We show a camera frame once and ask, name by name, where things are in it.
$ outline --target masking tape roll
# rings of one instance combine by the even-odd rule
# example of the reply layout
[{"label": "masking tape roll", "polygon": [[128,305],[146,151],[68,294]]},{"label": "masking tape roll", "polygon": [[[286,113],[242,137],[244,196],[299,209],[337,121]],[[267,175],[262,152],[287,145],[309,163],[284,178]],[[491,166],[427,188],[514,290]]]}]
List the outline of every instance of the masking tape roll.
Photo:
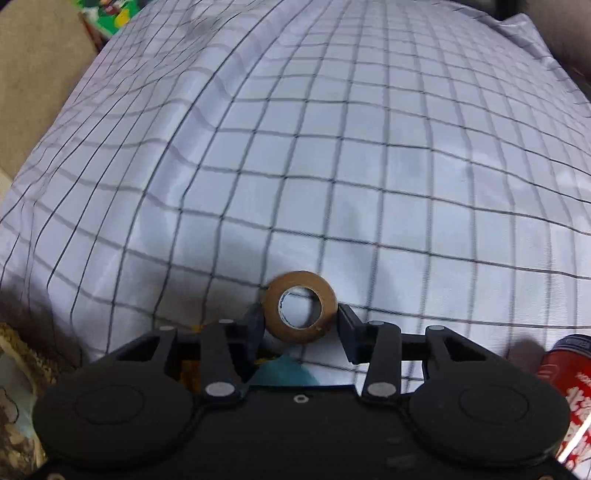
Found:
[{"label": "masking tape roll", "polygon": [[[293,287],[305,287],[320,300],[320,315],[307,328],[296,328],[287,323],[281,312],[281,303],[287,291]],[[337,312],[336,296],[329,283],[312,272],[289,272],[274,279],[263,301],[267,330],[279,340],[289,343],[309,343],[322,337],[332,326]]]}]

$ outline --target red can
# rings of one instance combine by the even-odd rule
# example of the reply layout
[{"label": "red can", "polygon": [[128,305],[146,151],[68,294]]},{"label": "red can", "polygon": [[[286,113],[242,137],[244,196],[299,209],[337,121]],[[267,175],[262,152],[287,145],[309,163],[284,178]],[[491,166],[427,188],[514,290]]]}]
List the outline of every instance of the red can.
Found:
[{"label": "red can", "polygon": [[569,403],[569,431],[557,458],[573,470],[591,458],[591,336],[559,340],[542,360],[538,377],[558,388]]}]

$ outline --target grid fabric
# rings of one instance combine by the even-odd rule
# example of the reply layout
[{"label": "grid fabric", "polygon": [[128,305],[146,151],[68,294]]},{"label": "grid fabric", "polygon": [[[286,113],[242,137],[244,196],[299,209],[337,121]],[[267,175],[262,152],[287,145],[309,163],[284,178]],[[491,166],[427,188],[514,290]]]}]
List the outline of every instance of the grid fabric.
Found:
[{"label": "grid fabric", "polygon": [[[444,2],[154,2],[17,175],[2,303],[76,362],[291,270],[501,355],[591,333],[589,108],[533,32]],[[335,332],[291,353],[365,377]]]}]

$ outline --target white cloth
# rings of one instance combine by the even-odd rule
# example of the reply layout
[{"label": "white cloth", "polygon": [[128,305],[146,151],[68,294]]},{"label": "white cloth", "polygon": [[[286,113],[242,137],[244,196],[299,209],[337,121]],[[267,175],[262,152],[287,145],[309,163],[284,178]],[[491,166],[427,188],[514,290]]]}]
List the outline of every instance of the white cloth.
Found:
[{"label": "white cloth", "polygon": [[[1,299],[93,359],[155,325],[240,317],[310,270],[362,320],[550,348],[591,333],[589,127],[522,15],[159,0],[15,179]],[[322,383],[363,381],[334,332],[295,355]]]}]

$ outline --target round black pad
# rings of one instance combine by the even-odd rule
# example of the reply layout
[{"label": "round black pad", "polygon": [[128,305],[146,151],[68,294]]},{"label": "round black pad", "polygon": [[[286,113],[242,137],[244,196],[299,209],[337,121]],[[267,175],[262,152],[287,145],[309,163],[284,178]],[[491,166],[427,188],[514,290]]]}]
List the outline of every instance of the round black pad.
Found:
[{"label": "round black pad", "polygon": [[570,421],[551,385],[511,366],[462,362],[425,382],[410,400],[421,437],[478,466],[521,466],[554,453]]},{"label": "round black pad", "polygon": [[191,394],[148,364],[99,362],[51,387],[35,405],[33,421],[50,455],[112,468],[162,455],[192,412]]}]

